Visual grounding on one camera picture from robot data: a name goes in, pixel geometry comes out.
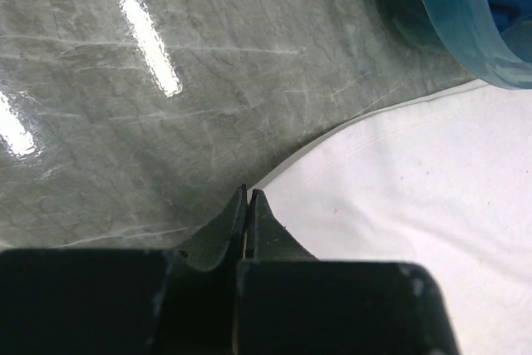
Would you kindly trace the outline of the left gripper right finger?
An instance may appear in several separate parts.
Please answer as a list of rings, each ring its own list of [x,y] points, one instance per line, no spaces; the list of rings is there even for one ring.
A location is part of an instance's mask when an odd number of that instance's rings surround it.
[[[418,264],[317,259],[255,190],[236,274],[237,354],[456,354],[440,288]]]

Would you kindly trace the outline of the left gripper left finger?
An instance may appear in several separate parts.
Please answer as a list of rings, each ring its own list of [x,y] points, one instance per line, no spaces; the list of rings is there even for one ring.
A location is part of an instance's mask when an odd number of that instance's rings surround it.
[[[196,354],[230,349],[247,195],[169,249],[1,254],[4,354]]]

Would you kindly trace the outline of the cream white t-shirt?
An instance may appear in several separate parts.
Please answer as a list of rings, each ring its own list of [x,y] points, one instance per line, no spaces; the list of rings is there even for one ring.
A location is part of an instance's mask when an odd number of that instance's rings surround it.
[[[320,259],[425,267],[462,353],[530,353],[530,91],[472,81],[375,111],[258,188]]]

